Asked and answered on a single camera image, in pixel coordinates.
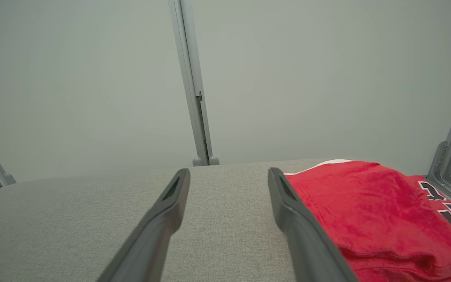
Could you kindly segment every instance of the red jersey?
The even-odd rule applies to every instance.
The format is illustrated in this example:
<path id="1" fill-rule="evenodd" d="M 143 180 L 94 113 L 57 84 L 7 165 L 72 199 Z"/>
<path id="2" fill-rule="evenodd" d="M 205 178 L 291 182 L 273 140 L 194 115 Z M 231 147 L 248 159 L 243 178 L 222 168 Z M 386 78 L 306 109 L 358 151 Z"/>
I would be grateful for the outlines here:
<path id="1" fill-rule="evenodd" d="M 451 281 L 451 200 L 424 177 L 358 161 L 286 177 L 361 281 Z"/>

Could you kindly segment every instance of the jersey number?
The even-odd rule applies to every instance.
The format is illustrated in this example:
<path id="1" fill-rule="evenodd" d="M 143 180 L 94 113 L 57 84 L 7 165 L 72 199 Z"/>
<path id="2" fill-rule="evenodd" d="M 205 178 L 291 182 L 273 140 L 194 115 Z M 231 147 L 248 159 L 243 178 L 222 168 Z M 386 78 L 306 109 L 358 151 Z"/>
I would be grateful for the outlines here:
<path id="1" fill-rule="evenodd" d="M 445 201 L 446 198 L 441 195 L 438 190 L 428 182 L 419 181 L 420 187 L 428 191 L 428 198 L 431 201 Z M 451 203 L 443 203 L 446 210 L 439 210 L 438 212 L 451 224 Z"/>

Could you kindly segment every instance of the white wall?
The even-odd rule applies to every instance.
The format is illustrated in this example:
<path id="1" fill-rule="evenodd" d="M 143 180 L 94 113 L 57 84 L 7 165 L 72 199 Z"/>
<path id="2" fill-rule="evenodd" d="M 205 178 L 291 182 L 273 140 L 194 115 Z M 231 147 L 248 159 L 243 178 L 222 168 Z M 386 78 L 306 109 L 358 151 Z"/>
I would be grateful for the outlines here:
<path id="1" fill-rule="evenodd" d="M 425 174 L 451 126 L 451 1 L 194 0 L 213 154 Z"/>
<path id="2" fill-rule="evenodd" d="M 0 0 L 0 161 L 18 182 L 195 156 L 166 1 Z"/>

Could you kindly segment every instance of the gray wall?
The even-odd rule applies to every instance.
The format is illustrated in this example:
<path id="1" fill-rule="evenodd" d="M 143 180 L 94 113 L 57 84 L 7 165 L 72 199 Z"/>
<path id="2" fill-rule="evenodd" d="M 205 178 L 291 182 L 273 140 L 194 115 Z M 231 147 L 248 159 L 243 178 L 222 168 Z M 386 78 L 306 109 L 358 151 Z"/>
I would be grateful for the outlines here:
<path id="1" fill-rule="evenodd" d="M 425 174 L 451 125 L 451 1 L 194 0 L 213 154 Z"/>
<path id="2" fill-rule="evenodd" d="M 195 156 L 167 2 L 0 0 L 0 161 L 17 181 Z"/>

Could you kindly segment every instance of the gray upholstered table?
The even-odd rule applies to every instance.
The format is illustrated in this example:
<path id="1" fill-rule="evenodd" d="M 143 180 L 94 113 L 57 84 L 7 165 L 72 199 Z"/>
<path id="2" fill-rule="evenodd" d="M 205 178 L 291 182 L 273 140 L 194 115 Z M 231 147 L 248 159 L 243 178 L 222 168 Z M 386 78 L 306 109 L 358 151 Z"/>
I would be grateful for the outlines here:
<path id="1" fill-rule="evenodd" d="M 268 168 L 325 159 L 190 168 L 162 280 L 294 280 L 274 223 Z M 177 169 L 36 180 L 0 189 L 0 280 L 95 280 Z"/>

